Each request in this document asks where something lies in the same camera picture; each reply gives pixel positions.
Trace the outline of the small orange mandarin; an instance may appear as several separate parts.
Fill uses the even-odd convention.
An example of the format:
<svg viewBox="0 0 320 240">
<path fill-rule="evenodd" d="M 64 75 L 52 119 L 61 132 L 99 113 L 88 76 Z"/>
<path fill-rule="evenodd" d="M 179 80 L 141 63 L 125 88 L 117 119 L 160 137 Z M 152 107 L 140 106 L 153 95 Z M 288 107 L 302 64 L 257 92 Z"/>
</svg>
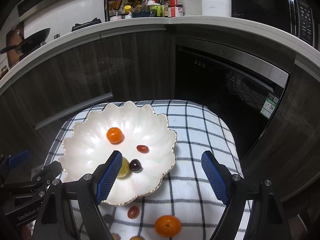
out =
<svg viewBox="0 0 320 240">
<path fill-rule="evenodd" d="M 110 143 L 118 144 L 123 140 L 123 133 L 122 133 L 121 129 L 119 129 L 117 127 L 111 127 L 107 131 L 106 137 Z"/>
</svg>

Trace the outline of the large orange mandarin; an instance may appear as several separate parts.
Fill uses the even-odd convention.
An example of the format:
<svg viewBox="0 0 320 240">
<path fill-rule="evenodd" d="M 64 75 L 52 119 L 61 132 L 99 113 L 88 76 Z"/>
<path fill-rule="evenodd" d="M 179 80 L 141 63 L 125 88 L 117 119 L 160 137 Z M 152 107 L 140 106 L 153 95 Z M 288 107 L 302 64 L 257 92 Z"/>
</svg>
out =
<svg viewBox="0 0 320 240">
<path fill-rule="evenodd" d="M 180 220 L 172 215 L 159 217 L 154 223 L 155 232 L 162 237 L 174 237 L 181 231 Z"/>
</svg>

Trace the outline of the large green grape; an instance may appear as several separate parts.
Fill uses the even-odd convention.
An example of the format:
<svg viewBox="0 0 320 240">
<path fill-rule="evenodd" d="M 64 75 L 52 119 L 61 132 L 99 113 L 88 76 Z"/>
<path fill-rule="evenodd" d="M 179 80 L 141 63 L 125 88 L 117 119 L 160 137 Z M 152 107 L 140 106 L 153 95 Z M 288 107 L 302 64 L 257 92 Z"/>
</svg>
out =
<svg viewBox="0 0 320 240">
<path fill-rule="evenodd" d="M 130 164 L 128 160 L 125 157 L 123 157 L 122 166 L 118 172 L 117 178 L 124 178 L 129 173 L 129 170 L 130 170 Z"/>
</svg>

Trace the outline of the blue checked white cloth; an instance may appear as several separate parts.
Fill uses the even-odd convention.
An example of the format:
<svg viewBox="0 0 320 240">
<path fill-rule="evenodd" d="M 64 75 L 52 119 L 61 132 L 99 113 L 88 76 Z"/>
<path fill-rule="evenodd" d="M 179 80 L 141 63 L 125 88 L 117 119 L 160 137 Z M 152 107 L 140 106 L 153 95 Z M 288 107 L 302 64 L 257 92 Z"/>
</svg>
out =
<svg viewBox="0 0 320 240">
<path fill-rule="evenodd" d="M 110 232 L 120 239 L 136 235 L 159 239 L 154 223 L 163 215 L 180 220 L 182 228 L 176 239 L 209 239 L 225 206 L 212 191 L 201 155 L 210 150 L 231 173 L 241 174 L 232 133 L 221 118 L 202 105 L 182 100 L 153 100 L 150 105 L 156 113 L 168 116 L 169 128 L 177 133 L 176 165 L 153 194 L 120 207 L 101 204 L 101 214 Z M 136 219 L 127 216 L 132 206 L 140 210 Z"/>
</svg>

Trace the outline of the small red grape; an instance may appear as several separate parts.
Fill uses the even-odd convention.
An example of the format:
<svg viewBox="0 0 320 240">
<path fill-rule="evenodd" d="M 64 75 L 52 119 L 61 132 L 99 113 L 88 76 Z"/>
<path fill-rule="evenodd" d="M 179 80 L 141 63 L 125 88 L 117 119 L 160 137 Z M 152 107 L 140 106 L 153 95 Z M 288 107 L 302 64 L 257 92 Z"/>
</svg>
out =
<svg viewBox="0 0 320 240">
<path fill-rule="evenodd" d="M 140 213 L 139 207 L 132 206 L 129 208 L 127 212 L 127 216 L 129 217 L 129 219 L 136 219 L 139 216 L 139 213 Z"/>
</svg>

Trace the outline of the small dark grape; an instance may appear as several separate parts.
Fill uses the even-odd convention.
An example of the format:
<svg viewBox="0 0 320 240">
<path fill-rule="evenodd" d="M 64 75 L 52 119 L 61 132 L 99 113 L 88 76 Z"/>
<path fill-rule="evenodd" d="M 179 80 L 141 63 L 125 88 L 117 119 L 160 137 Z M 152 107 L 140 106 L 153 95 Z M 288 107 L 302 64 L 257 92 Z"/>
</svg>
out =
<svg viewBox="0 0 320 240">
<path fill-rule="evenodd" d="M 138 159 L 133 159 L 130 163 L 129 163 L 129 168 L 132 172 L 140 172 L 142 170 L 142 165 L 140 163 L 140 161 Z"/>
</svg>

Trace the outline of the white scalloped bowl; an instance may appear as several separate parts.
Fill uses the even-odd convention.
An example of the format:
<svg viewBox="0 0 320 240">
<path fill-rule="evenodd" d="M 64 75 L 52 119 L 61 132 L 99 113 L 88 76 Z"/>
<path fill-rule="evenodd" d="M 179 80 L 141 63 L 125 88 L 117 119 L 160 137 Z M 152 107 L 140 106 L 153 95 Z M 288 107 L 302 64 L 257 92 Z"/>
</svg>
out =
<svg viewBox="0 0 320 240">
<path fill-rule="evenodd" d="M 129 204 L 160 187 L 176 164 L 176 141 L 177 133 L 169 128 L 167 115 L 157 114 L 151 105 L 109 103 L 100 112 L 90 112 L 83 122 L 76 122 L 71 135 L 63 139 L 64 155 L 59 158 L 66 174 L 63 181 L 77 181 L 93 173 L 113 151 L 119 151 L 127 161 L 140 161 L 142 169 L 117 178 L 101 201 L 113 206 Z"/>
</svg>

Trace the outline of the built-in black oven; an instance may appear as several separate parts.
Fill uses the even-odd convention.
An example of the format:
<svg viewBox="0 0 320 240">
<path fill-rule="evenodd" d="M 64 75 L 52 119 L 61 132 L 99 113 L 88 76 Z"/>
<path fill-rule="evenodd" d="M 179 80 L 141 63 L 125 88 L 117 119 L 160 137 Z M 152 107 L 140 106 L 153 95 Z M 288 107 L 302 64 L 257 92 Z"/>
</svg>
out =
<svg viewBox="0 0 320 240">
<path fill-rule="evenodd" d="M 289 74 L 244 51 L 176 40 L 175 95 L 207 106 L 241 142 L 258 140 L 274 116 Z"/>
</svg>

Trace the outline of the black wok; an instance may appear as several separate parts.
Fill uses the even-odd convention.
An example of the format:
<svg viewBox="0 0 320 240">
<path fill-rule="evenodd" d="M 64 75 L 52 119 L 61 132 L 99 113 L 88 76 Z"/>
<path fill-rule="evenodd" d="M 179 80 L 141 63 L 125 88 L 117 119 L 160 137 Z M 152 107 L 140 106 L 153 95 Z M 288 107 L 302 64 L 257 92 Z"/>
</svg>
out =
<svg viewBox="0 0 320 240">
<path fill-rule="evenodd" d="M 16 33 L 21 39 L 21 42 L 1 49 L 1 54 L 7 53 L 10 50 L 16 50 L 18 53 L 22 54 L 28 53 L 47 39 L 50 28 L 42 29 L 27 38 L 25 38 L 19 30 L 17 30 Z"/>
</svg>

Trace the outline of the black stove grate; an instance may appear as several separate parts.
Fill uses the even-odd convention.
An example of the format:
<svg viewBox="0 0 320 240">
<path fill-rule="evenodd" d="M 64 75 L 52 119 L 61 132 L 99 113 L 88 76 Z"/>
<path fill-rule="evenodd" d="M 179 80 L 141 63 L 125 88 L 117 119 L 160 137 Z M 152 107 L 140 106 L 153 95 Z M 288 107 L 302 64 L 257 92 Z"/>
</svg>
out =
<svg viewBox="0 0 320 240">
<path fill-rule="evenodd" d="M 76 30 L 86 28 L 92 25 L 100 24 L 100 23 L 102 23 L 102 21 L 99 18 L 94 18 L 93 20 L 86 23 L 76 23 L 74 26 L 72 26 L 72 31 L 76 31 Z"/>
</svg>

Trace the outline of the yellow lid jar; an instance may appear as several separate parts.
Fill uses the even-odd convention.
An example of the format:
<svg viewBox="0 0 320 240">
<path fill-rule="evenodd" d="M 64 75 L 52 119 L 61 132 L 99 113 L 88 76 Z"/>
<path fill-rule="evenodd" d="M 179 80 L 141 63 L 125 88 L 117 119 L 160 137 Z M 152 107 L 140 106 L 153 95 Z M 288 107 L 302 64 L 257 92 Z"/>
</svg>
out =
<svg viewBox="0 0 320 240">
<path fill-rule="evenodd" d="M 131 6 L 130 5 L 126 5 L 124 7 L 124 18 L 125 19 L 129 19 L 129 18 L 132 18 L 132 12 L 131 12 Z"/>
</svg>

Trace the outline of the white rice cooker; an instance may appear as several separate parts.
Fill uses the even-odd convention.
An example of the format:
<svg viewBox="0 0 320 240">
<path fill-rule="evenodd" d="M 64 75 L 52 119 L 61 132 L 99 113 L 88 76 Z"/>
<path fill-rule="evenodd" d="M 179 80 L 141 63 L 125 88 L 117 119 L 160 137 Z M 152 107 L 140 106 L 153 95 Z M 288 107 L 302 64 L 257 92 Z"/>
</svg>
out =
<svg viewBox="0 0 320 240">
<path fill-rule="evenodd" d="M 231 17 L 231 0 L 202 0 L 203 16 Z"/>
</svg>

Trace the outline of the black microwave oven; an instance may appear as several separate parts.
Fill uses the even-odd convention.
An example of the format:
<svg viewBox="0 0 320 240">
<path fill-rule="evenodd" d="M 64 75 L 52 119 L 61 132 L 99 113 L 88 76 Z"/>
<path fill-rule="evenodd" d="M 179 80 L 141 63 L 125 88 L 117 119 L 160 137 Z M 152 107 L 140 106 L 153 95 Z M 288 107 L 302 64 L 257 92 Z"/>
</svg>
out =
<svg viewBox="0 0 320 240">
<path fill-rule="evenodd" d="M 305 0 L 231 0 L 231 16 L 266 24 L 315 46 L 315 23 Z"/>
</svg>

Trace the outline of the red liquid bottle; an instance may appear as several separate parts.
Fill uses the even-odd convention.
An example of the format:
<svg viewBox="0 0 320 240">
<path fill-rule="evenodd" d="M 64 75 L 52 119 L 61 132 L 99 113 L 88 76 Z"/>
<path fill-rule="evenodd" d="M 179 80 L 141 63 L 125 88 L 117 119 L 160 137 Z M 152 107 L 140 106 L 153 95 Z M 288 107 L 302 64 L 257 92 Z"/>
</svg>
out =
<svg viewBox="0 0 320 240">
<path fill-rule="evenodd" d="M 181 0 L 169 0 L 168 17 L 182 17 L 184 9 Z"/>
</svg>

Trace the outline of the dark soy sauce bottle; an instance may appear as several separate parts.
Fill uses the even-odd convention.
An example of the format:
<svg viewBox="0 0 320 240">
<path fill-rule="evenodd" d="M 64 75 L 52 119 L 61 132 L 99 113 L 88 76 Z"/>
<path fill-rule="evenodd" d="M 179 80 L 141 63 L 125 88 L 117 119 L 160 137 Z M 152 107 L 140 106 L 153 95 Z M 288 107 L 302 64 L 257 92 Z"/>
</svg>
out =
<svg viewBox="0 0 320 240">
<path fill-rule="evenodd" d="M 163 0 L 163 15 L 164 17 L 168 17 L 169 13 L 169 0 Z"/>
</svg>

